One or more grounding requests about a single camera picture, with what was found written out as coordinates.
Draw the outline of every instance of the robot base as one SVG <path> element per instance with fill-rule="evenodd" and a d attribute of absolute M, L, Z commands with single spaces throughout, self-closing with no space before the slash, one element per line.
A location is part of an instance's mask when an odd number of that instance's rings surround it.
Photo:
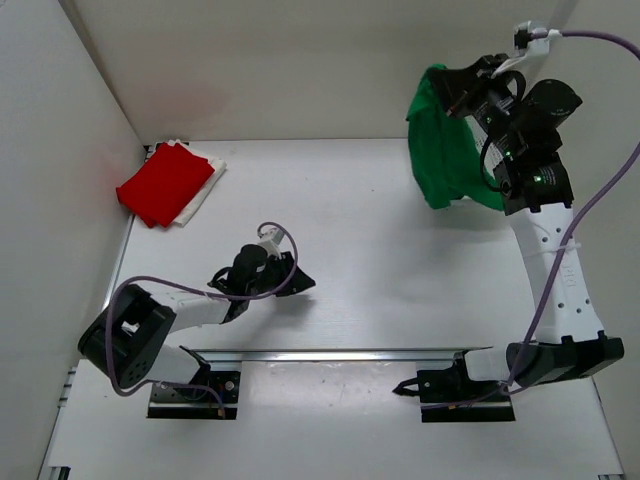
<path fill-rule="evenodd" d="M 211 371 L 208 385 L 220 394 L 224 402 L 225 420 L 235 420 L 238 415 L 238 396 L 240 393 L 240 371 Z M 207 392 L 198 393 L 192 399 L 181 395 L 173 388 L 161 388 L 154 385 L 151 389 L 147 418 L 174 418 L 198 420 L 222 420 L 218 403 Z"/>

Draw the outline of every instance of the red cloth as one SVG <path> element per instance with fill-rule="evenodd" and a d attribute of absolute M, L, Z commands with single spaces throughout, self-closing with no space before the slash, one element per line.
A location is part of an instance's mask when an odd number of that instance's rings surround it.
<path fill-rule="evenodd" d="M 116 188 L 118 200 L 149 228 L 168 227 L 213 175 L 206 159 L 163 143 L 138 172 Z"/>

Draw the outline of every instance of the white cloth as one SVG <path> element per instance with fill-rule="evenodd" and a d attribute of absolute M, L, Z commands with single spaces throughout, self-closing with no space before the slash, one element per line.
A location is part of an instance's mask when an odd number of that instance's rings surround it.
<path fill-rule="evenodd" d="M 202 186 L 200 191 L 196 193 L 195 197 L 191 199 L 191 201 L 182 209 L 182 211 L 178 214 L 178 216 L 171 222 L 172 225 L 178 225 L 179 227 L 184 227 L 191 217 L 198 211 L 204 199 L 207 198 L 209 192 L 213 188 L 213 185 L 218 181 L 218 179 L 222 176 L 222 174 L 227 169 L 227 163 L 224 160 L 221 160 L 218 157 L 213 155 L 209 155 L 207 153 L 201 152 L 195 148 L 190 147 L 189 145 L 185 145 L 180 140 L 170 140 L 167 142 L 169 145 L 174 146 L 176 143 L 179 143 L 184 148 L 189 150 L 196 157 L 201 157 L 209 162 L 209 165 L 213 167 L 213 175 L 209 177 L 209 179 Z"/>

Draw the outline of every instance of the white wall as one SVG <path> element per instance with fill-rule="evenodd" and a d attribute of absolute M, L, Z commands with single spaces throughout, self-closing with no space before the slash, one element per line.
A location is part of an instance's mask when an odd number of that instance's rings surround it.
<path fill-rule="evenodd" d="M 575 0 L 67 0 L 145 143 L 406 136 L 425 68 Z"/>
<path fill-rule="evenodd" d="M 0 2 L 0 478 L 36 478 L 143 155 L 62 9 Z"/>
<path fill-rule="evenodd" d="M 640 44 L 640 3 L 582 0 L 567 28 L 598 29 Z M 640 141 L 640 62 L 620 47 L 563 39 L 540 78 L 558 78 L 584 104 L 561 127 L 560 150 L 581 206 Z M 596 375 L 607 420 L 627 474 L 640 478 L 640 164 L 592 210 L 577 233 L 594 306 L 606 331 L 621 336 L 625 358 Z"/>

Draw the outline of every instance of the green cloth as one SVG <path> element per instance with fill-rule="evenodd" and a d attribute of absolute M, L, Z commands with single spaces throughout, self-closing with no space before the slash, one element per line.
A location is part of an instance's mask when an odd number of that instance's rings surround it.
<path fill-rule="evenodd" d="M 448 207 L 451 200 L 467 195 L 494 210 L 503 209 L 500 194 L 489 190 L 480 178 L 480 156 L 466 120 L 447 117 L 426 72 L 407 121 L 413 176 L 431 208 Z"/>

